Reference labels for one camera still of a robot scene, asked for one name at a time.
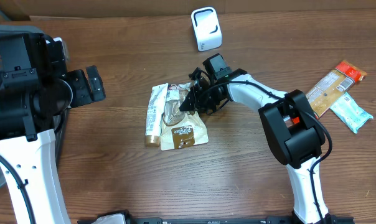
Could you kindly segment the white cream tube gold cap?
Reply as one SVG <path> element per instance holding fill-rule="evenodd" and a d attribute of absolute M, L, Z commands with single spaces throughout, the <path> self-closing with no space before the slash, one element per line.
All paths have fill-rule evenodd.
<path fill-rule="evenodd" d="M 168 83 L 152 87 L 146 115 L 145 145 L 160 146 L 161 122 L 166 104 Z"/>

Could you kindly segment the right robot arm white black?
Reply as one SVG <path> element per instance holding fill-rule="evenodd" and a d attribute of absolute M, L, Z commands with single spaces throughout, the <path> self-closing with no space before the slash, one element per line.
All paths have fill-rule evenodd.
<path fill-rule="evenodd" d="M 193 84 L 180 111 L 212 114 L 229 101 L 256 111 L 271 153 L 288 171 L 293 221 L 326 223 L 329 211 L 322 196 L 319 165 L 328 156 L 322 153 L 322 145 L 332 141 L 306 95 L 300 90 L 274 90 L 241 68 L 232 70 L 220 54 L 209 57 L 203 66 L 189 75 Z"/>

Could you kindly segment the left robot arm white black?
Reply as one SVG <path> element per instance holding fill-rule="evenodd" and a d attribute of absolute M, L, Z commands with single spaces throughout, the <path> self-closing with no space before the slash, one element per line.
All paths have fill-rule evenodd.
<path fill-rule="evenodd" d="M 96 66 L 68 71 L 63 42 L 23 32 L 0 37 L 0 167 L 18 223 L 69 223 L 57 172 L 54 123 L 106 97 Z"/>

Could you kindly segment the teal wet wipes pack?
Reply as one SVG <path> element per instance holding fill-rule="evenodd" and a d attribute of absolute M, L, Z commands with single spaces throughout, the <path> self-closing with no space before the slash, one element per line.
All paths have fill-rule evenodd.
<path fill-rule="evenodd" d="M 348 92 L 339 97 L 330 109 L 354 134 L 357 134 L 368 120 L 374 118 L 363 110 Z"/>

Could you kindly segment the orange spaghetti pack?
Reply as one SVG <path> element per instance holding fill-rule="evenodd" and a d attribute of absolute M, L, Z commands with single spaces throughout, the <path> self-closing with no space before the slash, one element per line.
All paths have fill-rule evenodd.
<path fill-rule="evenodd" d="M 307 93 L 316 119 L 319 119 L 345 92 L 367 76 L 367 72 L 346 60 L 340 62 Z"/>

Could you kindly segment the beige paper pouch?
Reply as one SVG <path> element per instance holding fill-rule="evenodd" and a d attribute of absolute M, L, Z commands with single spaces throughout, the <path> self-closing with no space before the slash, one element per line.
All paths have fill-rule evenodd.
<path fill-rule="evenodd" d="M 189 93 L 191 84 L 169 84 L 162 118 L 162 151 L 207 144 L 207 128 L 198 112 L 180 111 L 179 107 Z"/>

